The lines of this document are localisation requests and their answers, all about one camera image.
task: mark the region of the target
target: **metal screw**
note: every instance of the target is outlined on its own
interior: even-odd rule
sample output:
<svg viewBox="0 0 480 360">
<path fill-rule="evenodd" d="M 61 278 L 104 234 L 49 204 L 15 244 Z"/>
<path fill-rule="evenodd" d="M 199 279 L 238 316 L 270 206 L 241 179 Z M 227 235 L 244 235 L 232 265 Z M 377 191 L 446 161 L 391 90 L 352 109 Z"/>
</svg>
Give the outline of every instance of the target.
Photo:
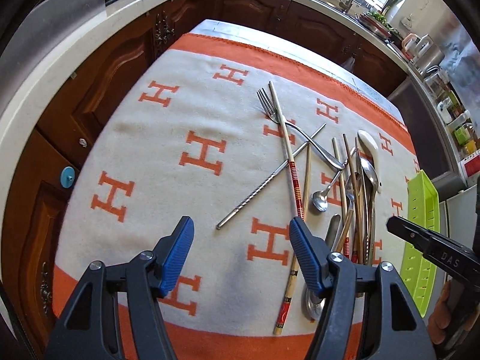
<svg viewBox="0 0 480 360">
<path fill-rule="evenodd" d="M 391 262 L 382 261 L 382 263 L 380 264 L 380 266 L 382 267 L 382 269 L 383 269 L 384 271 L 387 271 L 387 272 L 393 271 L 393 264 L 392 264 Z"/>
<path fill-rule="evenodd" d="M 143 251 L 140 253 L 140 259 L 141 260 L 149 260 L 153 257 L 153 253 L 150 252 L 149 250 Z"/>
<path fill-rule="evenodd" d="M 343 261 L 343 255 L 337 252 L 332 253 L 330 255 L 330 258 L 332 259 L 332 261 L 335 261 L 336 263 Z"/>
<path fill-rule="evenodd" d="M 93 261 L 89 265 L 89 268 L 92 271 L 98 271 L 101 267 L 102 267 L 102 261 Z"/>
</svg>

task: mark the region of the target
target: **tablecloth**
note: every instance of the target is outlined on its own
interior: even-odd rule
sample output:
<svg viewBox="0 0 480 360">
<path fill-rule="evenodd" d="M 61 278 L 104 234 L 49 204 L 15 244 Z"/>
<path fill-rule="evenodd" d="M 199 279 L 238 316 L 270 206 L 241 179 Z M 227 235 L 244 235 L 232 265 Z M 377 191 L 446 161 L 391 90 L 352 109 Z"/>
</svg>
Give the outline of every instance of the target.
<svg viewBox="0 0 480 360">
<path fill-rule="evenodd" d="M 285 159 L 277 126 L 256 91 L 272 80 L 283 112 L 333 152 L 332 137 L 357 131 L 377 141 L 382 194 L 376 200 L 375 263 L 400 269 L 404 243 L 387 234 L 407 213 L 416 156 L 405 126 L 338 81 L 273 52 L 198 34 L 183 35 L 138 80 L 100 134 L 76 181 L 58 242 L 53 309 L 59 315 L 93 260 L 129 261 L 172 232 L 182 215 L 195 238 L 176 288 L 161 301 L 170 339 L 183 359 L 302 359 L 316 324 L 305 317 L 301 274 L 283 333 L 273 337 L 290 271 L 288 224 L 295 216 L 283 171 L 220 231 L 215 225 Z M 303 138 L 294 132 L 291 143 Z M 303 183 L 305 153 L 297 157 Z M 311 192 L 333 171 L 316 155 Z M 325 214 L 307 224 L 324 236 L 341 212 L 338 185 Z M 125 353 L 135 358 L 126 296 L 119 296 Z M 352 336 L 358 336 L 362 305 Z M 347 358 L 353 358 L 354 348 Z"/>
</svg>

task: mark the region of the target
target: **metal fork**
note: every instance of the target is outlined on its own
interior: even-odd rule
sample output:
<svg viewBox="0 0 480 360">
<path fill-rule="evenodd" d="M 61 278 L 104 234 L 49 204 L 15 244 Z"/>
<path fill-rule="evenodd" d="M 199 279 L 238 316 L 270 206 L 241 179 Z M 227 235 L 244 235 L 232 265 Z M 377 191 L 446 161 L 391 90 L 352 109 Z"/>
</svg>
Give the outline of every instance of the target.
<svg viewBox="0 0 480 360">
<path fill-rule="evenodd" d="M 278 121 L 278 115 L 277 115 L 277 110 L 275 109 L 275 106 L 272 104 L 272 101 L 268 97 L 267 93 L 265 92 L 265 89 L 261 89 L 257 91 L 257 96 L 258 100 L 260 100 L 260 104 L 263 107 L 263 110 L 265 111 L 266 115 L 270 118 L 270 120 L 274 121 L 277 124 L 280 124 Z M 297 130 L 301 135 L 303 135 L 308 142 L 310 142 L 315 149 L 318 150 L 320 155 L 323 157 L 325 162 L 332 167 L 334 170 L 343 170 L 345 168 L 344 164 L 340 163 L 335 157 L 333 157 L 327 150 L 323 149 L 317 142 L 315 142 L 312 138 L 310 138 L 300 127 L 295 125 L 294 123 L 289 122 L 288 120 L 285 121 L 285 124 L 287 126 L 290 126 Z"/>
</svg>

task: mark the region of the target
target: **green tray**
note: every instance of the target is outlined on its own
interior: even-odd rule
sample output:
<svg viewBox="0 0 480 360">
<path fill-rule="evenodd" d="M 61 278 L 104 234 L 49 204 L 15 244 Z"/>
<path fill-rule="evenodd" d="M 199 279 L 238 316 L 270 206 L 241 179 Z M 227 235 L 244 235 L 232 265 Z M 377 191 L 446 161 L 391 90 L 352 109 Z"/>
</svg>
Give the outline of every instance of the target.
<svg viewBox="0 0 480 360">
<path fill-rule="evenodd" d="M 440 232 L 438 192 L 423 170 L 409 181 L 408 189 L 408 220 L 429 230 Z M 422 318 L 428 309 L 436 269 L 437 267 L 425 260 L 411 244 L 405 244 L 400 277 L 412 295 Z"/>
</svg>

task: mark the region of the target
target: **green dish rack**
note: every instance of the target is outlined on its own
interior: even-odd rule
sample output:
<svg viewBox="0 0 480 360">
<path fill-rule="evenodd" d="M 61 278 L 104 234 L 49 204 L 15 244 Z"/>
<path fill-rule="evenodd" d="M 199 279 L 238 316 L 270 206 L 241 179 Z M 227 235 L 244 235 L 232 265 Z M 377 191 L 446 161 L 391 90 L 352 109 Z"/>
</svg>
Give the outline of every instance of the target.
<svg viewBox="0 0 480 360">
<path fill-rule="evenodd" d="M 440 207 L 438 192 L 427 175 L 421 170 L 409 181 L 408 220 L 440 232 Z M 425 316 L 434 287 L 437 267 L 422 257 L 411 244 L 405 244 L 400 277 L 408 288 L 422 318 Z"/>
</svg>

